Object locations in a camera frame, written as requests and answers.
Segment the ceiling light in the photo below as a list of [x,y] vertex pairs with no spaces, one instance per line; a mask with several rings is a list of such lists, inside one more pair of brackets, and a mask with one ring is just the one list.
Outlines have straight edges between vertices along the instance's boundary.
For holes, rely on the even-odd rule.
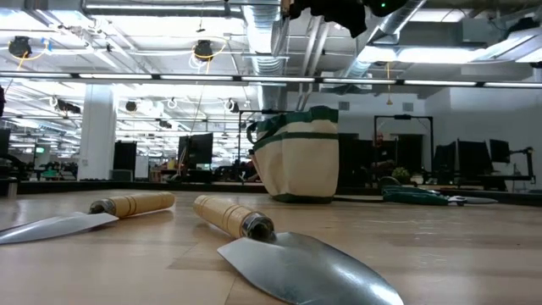
[[129,74],[79,74],[81,78],[115,79],[115,80],[150,80],[152,75]]
[[394,49],[389,47],[367,46],[357,55],[357,60],[364,63],[394,62],[397,60],[397,54]]
[[43,137],[43,138],[40,138],[40,139],[42,139],[43,141],[58,141],[58,139],[49,138],[49,137]]
[[324,78],[323,82],[331,84],[360,84],[360,85],[394,85],[395,80],[372,80],[372,79],[339,79]]
[[28,128],[39,128],[40,126],[35,123],[35,122],[32,122],[28,119],[11,119],[13,121],[13,123],[15,125],[19,125],[19,126],[23,126],[23,127],[28,127]]
[[233,76],[220,75],[160,75],[163,80],[233,80]]
[[10,144],[11,147],[34,147],[35,144]]
[[476,51],[458,47],[408,47],[399,52],[402,63],[465,64],[477,55]]
[[542,61],[542,47],[516,60],[518,63],[538,63]]
[[508,38],[502,42],[496,43],[491,47],[486,48],[483,52],[478,54],[474,60],[488,60],[496,59],[500,55],[511,51],[512,49],[519,47],[534,36],[526,35],[522,37]]
[[243,76],[243,81],[287,81],[287,82],[314,82],[313,77],[281,77],[281,76]]
[[525,89],[540,89],[541,83],[528,83],[528,82],[486,82],[486,87],[491,88],[525,88]]
[[405,85],[416,85],[416,86],[475,86],[476,81],[405,80]]
[[0,72],[2,77],[25,77],[25,78],[70,78],[67,73],[29,73],[29,72]]

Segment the bag handle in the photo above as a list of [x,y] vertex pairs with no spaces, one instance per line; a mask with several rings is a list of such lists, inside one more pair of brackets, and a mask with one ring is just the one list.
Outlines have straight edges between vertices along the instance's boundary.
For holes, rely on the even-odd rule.
[[246,127],[246,139],[252,144],[256,144],[256,142],[252,139],[252,132],[256,131],[257,122],[254,122],[250,124],[248,127]]
[[270,136],[274,136],[274,134],[276,134],[282,127],[285,126],[285,120],[286,120],[285,115],[280,114],[279,119],[276,122],[274,122],[273,127],[267,130],[267,132],[265,133],[265,135],[262,136],[261,139],[257,139],[256,141],[254,141],[252,138],[252,132],[256,130],[257,122],[252,123],[250,126],[246,128],[246,138],[248,139],[250,143],[256,144],[257,141],[261,141]]

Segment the garden trowel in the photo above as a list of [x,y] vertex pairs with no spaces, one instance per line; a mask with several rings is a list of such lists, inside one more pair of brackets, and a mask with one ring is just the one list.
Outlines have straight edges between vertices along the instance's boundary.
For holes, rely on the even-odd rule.
[[0,245],[65,236],[132,215],[170,208],[174,202],[175,196],[168,192],[110,197],[94,202],[89,213],[74,212],[0,230]]
[[199,196],[195,212],[237,238],[218,253],[254,286],[290,304],[403,305],[379,274],[311,236],[275,233],[262,213]]

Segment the computer monitor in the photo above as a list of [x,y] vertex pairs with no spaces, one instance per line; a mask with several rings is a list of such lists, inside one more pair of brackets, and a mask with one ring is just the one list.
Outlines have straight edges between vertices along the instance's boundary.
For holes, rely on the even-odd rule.
[[434,171],[453,172],[456,170],[456,142],[438,145],[434,150]]
[[491,161],[497,163],[510,163],[510,146],[507,141],[489,140]]
[[213,162],[213,134],[181,136],[179,138],[178,158],[188,147],[190,164],[211,164]]
[[459,170],[465,175],[486,175],[493,171],[485,142],[458,141]]
[[11,135],[11,130],[9,129],[0,129],[0,153],[6,154],[9,150],[9,136]]

